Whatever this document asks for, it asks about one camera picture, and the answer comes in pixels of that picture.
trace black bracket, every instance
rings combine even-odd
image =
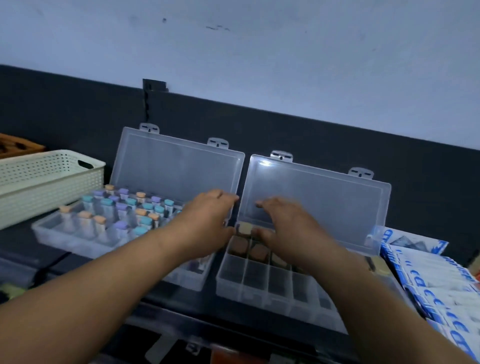
[[[144,108],[145,108],[145,122],[150,119],[150,106],[148,104],[148,94],[151,92],[168,92],[167,83],[163,81],[149,80],[144,78]]]

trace hand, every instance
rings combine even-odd
[[[160,229],[179,257],[179,264],[207,256],[224,246],[235,228],[224,227],[227,214],[238,196],[222,190],[201,193],[188,203],[166,227]]]
[[[254,228],[252,234],[280,258],[310,274],[321,264],[322,257],[328,259],[338,249],[344,250],[296,202],[272,197],[258,201],[257,207],[262,207],[270,215],[275,231]]]

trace purple cap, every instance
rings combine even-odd
[[[121,230],[127,230],[128,229],[128,224],[125,221],[117,221],[115,224],[113,224],[116,229],[121,229]]]
[[[117,210],[120,210],[120,211],[127,211],[127,209],[128,209],[128,205],[123,204],[121,202],[117,203],[116,206],[117,206]]]

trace forearm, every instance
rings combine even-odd
[[[156,230],[0,306],[4,363],[86,363],[179,261]]]
[[[337,247],[312,273],[334,301],[365,363],[472,363],[395,297],[352,253]]]

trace right hand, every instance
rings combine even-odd
[[[313,274],[323,259],[344,250],[297,202],[272,197],[256,204],[270,215],[275,231],[255,227],[252,234],[287,263]]]

